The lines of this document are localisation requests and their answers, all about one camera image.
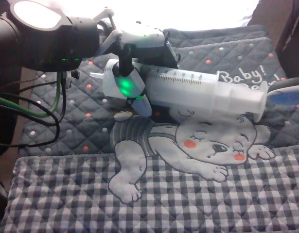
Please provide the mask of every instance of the plaid fabric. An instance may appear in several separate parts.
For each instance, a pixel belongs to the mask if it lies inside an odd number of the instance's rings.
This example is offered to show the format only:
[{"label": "plaid fabric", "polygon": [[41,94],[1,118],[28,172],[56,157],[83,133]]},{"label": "plaid fabric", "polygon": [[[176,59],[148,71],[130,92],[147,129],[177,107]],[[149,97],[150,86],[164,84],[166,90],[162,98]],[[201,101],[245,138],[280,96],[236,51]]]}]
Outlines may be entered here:
[{"label": "plaid fabric", "polygon": [[128,205],[108,190],[113,154],[20,158],[0,232],[299,232],[299,146],[274,151],[223,183],[150,157]]}]

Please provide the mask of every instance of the orange polka dot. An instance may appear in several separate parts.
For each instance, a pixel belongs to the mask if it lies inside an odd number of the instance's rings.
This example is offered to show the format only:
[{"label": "orange polka dot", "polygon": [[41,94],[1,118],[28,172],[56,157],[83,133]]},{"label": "orange polka dot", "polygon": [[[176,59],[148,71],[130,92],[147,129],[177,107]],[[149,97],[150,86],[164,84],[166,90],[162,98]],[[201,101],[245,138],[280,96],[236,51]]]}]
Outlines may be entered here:
[{"label": "orange polka dot", "polygon": [[244,160],[246,157],[245,157],[245,155],[244,154],[236,154],[235,156],[234,156],[234,158],[235,158],[235,160],[237,160],[237,161],[242,161],[242,160]]},{"label": "orange polka dot", "polygon": [[197,146],[197,144],[192,141],[192,140],[186,140],[184,142],[184,145],[187,147],[187,148],[195,148]]}]

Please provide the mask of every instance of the syringe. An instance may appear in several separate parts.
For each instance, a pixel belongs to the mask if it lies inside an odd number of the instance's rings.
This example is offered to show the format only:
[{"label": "syringe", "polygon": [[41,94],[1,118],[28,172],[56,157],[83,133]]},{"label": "syringe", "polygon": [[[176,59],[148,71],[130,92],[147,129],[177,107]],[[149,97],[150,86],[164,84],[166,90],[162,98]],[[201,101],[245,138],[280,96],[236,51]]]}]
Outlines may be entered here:
[{"label": "syringe", "polygon": [[[126,99],[116,85],[112,72],[118,60],[110,59],[104,74],[90,73],[103,79],[106,96]],[[267,95],[267,82],[259,90],[246,86],[218,81],[216,75],[133,63],[139,71],[148,98],[152,104],[169,108],[189,109],[211,114],[213,111],[232,114],[254,113],[254,120],[261,119]]]}]

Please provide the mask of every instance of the bear's eyebrow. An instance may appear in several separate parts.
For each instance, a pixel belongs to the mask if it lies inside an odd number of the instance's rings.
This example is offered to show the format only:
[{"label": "bear's eyebrow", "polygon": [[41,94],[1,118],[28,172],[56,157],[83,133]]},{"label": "bear's eyebrow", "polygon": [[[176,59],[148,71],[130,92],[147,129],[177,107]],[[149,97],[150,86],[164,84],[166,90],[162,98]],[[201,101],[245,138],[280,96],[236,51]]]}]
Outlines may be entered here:
[{"label": "bear's eyebrow", "polygon": [[249,141],[248,137],[245,134],[241,133],[240,136],[245,137],[247,139],[247,141]]},{"label": "bear's eyebrow", "polygon": [[207,125],[212,125],[211,123],[208,123],[208,122],[205,122],[205,121],[203,121],[203,122],[199,122],[199,124],[207,124]]}]

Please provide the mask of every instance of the quilted blanket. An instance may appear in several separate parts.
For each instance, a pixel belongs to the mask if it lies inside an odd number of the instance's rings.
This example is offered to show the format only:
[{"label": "quilted blanket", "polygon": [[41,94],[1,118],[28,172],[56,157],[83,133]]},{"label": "quilted blanket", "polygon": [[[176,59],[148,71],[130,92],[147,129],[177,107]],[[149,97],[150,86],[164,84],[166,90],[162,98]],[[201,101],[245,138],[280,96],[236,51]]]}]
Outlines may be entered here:
[{"label": "quilted blanket", "polygon": [[[285,79],[261,26],[170,32],[180,69],[252,89]],[[114,57],[81,63],[56,143],[20,150],[0,232],[299,232],[299,105],[267,103],[258,123],[158,106],[143,118],[88,76]],[[28,121],[22,142],[54,133]]]}]

